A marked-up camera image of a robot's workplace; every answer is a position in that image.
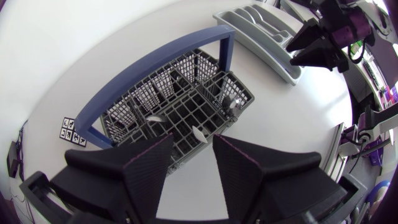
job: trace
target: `black cable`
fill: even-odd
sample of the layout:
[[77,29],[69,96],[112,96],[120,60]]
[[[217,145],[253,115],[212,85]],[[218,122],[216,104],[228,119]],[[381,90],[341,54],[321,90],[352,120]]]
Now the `black cable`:
[[27,206],[29,207],[29,212],[30,212],[30,217],[32,217],[32,222],[33,224],[35,224],[35,219],[33,218],[33,214],[32,214],[32,210],[30,209],[30,203],[28,202],[28,200],[25,201]]
[[[362,142],[362,146],[361,146],[361,149],[359,150],[359,153],[362,152],[362,150],[364,148],[364,145],[365,145],[365,140]],[[358,158],[356,158],[356,161],[355,161],[354,165],[352,166],[351,170],[348,172],[349,174],[354,170],[354,168],[355,168],[356,164],[358,163],[360,157],[361,156],[358,156]]]
[[22,143],[24,141],[24,126],[27,120],[22,125],[21,129],[19,130],[18,140],[16,142],[17,154],[21,155],[21,159],[19,160],[19,177],[22,181],[25,181],[24,177],[24,150],[22,147]]
[[21,199],[19,199],[18,195],[13,195],[12,192],[11,192],[11,187],[10,187],[10,194],[11,194],[11,196],[12,196],[13,198],[18,199],[19,202],[25,202],[25,200],[26,200],[25,196],[24,196],[24,199],[21,200]]
[[357,59],[353,59],[353,57],[351,56],[351,44],[348,46],[347,48],[347,54],[348,54],[348,58],[355,64],[359,63],[362,61],[363,55],[365,54],[365,40],[363,40],[363,45],[362,45],[362,52],[361,52],[361,56],[359,56],[359,58]]
[[25,218],[27,218],[29,221],[31,221],[32,223],[33,223],[33,221],[29,218],[29,217],[27,217],[25,214],[24,214],[24,212],[19,208],[19,206],[18,205],[15,205],[15,207],[17,207],[18,208],[18,210],[22,213],[22,215],[23,216],[25,216]]

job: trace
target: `white tabletop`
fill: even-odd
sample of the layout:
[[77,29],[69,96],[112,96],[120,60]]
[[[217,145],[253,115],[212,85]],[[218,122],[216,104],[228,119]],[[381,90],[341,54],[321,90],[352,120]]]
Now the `white tabletop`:
[[[41,170],[51,179],[66,166],[67,149],[98,149],[60,139],[60,127],[63,117],[74,118],[120,71],[171,40],[215,26],[214,12],[250,2],[180,1],[129,24],[91,49],[54,84],[30,116],[24,135],[25,176]],[[301,23],[293,17],[267,8],[300,29]],[[218,42],[202,49],[218,57]],[[227,136],[281,151],[317,151],[324,158],[333,128],[352,123],[348,89],[337,71],[308,68],[292,86],[237,42],[231,70],[256,99],[224,133]],[[157,216],[191,220],[228,216],[211,145],[167,177]]]

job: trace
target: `blue handle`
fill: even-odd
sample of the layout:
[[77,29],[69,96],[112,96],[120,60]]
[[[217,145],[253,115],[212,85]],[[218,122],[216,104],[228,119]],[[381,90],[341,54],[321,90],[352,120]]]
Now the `blue handle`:
[[75,119],[76,132],[103,149],[112,147],[112,140],[91,126],[101,113],[128,89],[161,66],[216,40],[220,40],[220,69],[227,72],[231,65],[234,33],[234,29],[227,25],[210,27],[173,40],[142,57],[116,75],[86,104]]

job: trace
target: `purple robot part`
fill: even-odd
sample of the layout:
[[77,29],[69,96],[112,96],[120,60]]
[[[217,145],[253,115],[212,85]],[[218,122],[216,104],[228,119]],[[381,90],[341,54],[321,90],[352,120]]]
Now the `purple robot part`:
[[337,31],[334,31],[332,36],[340,48],[349,46],[358,40],[363,40],[372,32],[372,28],[368,22],[368,19],[362,11],[352,12],[349,15],[349,19],[356,28],[357,38],[354,38],[353,31],[349,26],[345,26]]

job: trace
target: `dishwasher rack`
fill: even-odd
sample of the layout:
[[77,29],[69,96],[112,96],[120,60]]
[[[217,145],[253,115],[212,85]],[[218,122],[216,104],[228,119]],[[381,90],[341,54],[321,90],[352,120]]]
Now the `dishwasher rack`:
[[[102,148],[173,133],[171,174],[206,146],[195,137],[192,126],[211,141],[214,134],[237,120],[235,114],[223,107],[227,96],[240,101],[241,111],[254,100],[251,92],[229,71],[233,34],[228,26],[216,26],[181,37],[146,55],[90,100],[76,117],[77,133]],[[221,39],[220,60],[197,48],[218,39]],[[170,49],[178,56],[170,55]],[[144,65],[153,63],[162,64],[140,73]],[[148,121],[146,118],[152,115],[166,117],[167,121]],[[98,117],[105,136],[91,127]]]

